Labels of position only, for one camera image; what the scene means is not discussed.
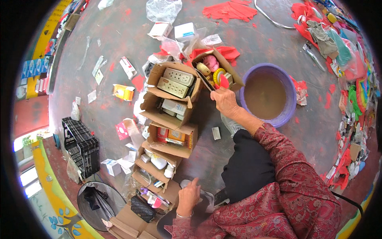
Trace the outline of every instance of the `electrical outlet socket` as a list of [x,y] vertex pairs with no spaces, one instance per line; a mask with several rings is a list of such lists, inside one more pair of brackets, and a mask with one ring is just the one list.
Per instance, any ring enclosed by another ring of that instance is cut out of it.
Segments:
[[188,91],[188,87],[178,82],[161,77],[157,84],[158,89],[173,94],[176,97],[183,99]]
[[163,77],[188,87],[194,82],[194,76],[192,74],[171,68],[166,68]]

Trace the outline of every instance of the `gray cloth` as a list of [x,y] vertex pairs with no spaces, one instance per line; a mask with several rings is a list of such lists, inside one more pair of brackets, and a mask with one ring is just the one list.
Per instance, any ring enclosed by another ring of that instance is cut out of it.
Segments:
[[338,50],[334,40],[325,33],[322,25],[316,21],[307,20],[306,23],[310,27],[309,32],[313,40],[317,42],[320,54],[326,59],[328,55]]

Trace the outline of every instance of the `black pants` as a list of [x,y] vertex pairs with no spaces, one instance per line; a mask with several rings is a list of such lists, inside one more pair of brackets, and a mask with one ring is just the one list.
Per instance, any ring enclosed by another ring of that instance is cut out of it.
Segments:
[[[246,130],[239,130],[233,137],[235,152],[224,166],[222,178],[225,183],[223,189],[230,199],[230,203],[236,203],[257,192],[265,185],[275,182],[275,167],[270,160],[267,151],[252,138]],[[191,225],[197,226],[210,214],[205,213],[208,200],[203,201],[194,208]],[[157,225],[157,230],[164,238],[171,238],[163,226],[172,225],[176,218],[176,209],[162,217]]]

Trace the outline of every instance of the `black trash bag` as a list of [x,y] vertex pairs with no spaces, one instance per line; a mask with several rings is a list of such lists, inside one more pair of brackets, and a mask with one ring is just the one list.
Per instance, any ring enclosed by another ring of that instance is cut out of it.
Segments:
[[117,190],[102,182],[84,184],[78,191],[77,203],[85,221],[99,231],[107,231],[102,219],[109,221],[126,205]]

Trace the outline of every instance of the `wrinkled hand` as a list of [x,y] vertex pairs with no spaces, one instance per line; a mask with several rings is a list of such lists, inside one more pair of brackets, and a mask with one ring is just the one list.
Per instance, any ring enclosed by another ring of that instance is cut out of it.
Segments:
[[197,186],[198,177],[189,182],[187,187],[179,190],[179,206],[176,212],[180,216],[191,216],[192,209],[200,198],[200,185]]
[[210,94],[211,100],[216,101],[216,108],[226,117],[233,119],[240,106],[236,102],[235,93],[232,90],[220,87]]

